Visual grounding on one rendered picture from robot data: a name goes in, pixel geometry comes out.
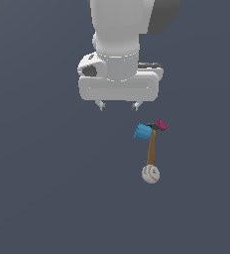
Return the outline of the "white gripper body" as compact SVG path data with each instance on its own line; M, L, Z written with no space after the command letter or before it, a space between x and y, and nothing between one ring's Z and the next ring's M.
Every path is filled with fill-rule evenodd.
M137 73L124 81L103 77L82 76L79 93L84 100L154 101L164 69L158 63L139 63Z

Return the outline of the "blue cup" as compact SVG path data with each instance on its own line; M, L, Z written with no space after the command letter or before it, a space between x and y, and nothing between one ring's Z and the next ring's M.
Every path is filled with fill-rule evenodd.
M152 128L150 126L139 123L136 127L134 138L148 141L151 138Z

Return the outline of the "magenta toy brick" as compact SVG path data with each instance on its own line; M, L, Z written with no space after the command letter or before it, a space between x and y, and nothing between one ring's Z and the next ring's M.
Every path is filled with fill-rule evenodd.
M165 130L168 128L168 126L167 126L164 122L162 122L161 120L157 120L157 121L155 122L155 125L156 125L160 130L162 130L162 131L165 131Z

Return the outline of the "white baseball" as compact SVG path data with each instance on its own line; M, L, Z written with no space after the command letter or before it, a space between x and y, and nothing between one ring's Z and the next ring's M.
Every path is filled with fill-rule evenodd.
M155 184L160 179L160 171L154 165L147 165L142 170L142 179L148 184Z

